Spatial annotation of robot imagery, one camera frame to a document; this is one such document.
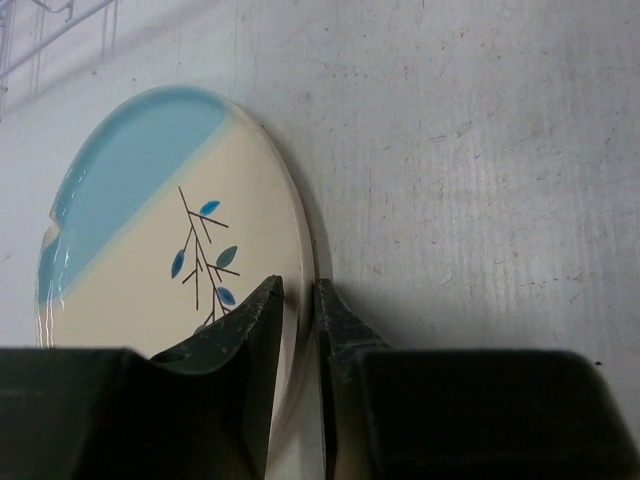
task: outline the blue section of plate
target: blue section of plate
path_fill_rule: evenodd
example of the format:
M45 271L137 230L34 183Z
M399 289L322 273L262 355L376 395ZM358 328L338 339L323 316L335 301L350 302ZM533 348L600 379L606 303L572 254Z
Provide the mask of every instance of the blue section of plate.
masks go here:
M41 253L39 302L64 292L220 127L226 105L206 90L163 87L122 104L94 130L54 202L60 234Z

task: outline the dish rack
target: dish rack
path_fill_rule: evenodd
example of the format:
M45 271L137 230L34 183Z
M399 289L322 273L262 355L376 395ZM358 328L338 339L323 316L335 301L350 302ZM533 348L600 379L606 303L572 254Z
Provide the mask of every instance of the dish rack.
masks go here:
M0 0L0 102L4 92L7 91L7 76L12 71L73 27L113 2L114 0L99 0L97 2L89 0L77 2L76 0L47 0L46 2L44 0ZM64 25L51 32L28 51L17 58L11 58L12 20L19 3L20 7L29 4L33 8L43 9L49 15L64 15L65 22Z

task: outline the white surface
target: white surface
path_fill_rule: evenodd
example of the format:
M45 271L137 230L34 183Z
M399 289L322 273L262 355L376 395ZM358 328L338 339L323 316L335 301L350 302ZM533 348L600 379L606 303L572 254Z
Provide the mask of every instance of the white surface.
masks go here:
M639 2L123 0L115 13L9 78L2 343L34 342L41 235L81 142L131 95L193 83L265 125L321 274L333 265L387 340L577 350L603 363L640 439ZM23 48L37 20L16 22Z

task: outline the leaf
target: leaf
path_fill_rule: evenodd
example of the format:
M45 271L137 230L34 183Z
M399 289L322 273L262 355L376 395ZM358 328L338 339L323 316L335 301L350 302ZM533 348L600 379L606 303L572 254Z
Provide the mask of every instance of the leaf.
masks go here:
M231 264L231 262L233 262L233 259L236 258L237 251L238 251L237 245L227 248L224 252L222 252L218 256L218 259L216 260L216 266L218 268L228 267Z
M200 209L200 215L210 215L212 214L216 208L218 208L220 202L217 200L211 200L210 202L205 203Z
M176 258L173 259L173 263L171 264L171 278L176 278L176 275L180 273L182 270L182 265L184 264L184 250L178 250L176 253Z
M233 294L224 287L218 287L218 295L220 295L220 301L225 305L235 305L236 299Z

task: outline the plate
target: plate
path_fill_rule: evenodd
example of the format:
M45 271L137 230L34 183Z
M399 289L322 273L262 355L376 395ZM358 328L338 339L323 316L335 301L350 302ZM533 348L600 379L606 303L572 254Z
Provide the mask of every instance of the plate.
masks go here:
M51 219L37 286L44 347L127 346L150 357L281 275L282 418L308 329L312 248L293 181L246 113L191 87L132 98L82 146Z

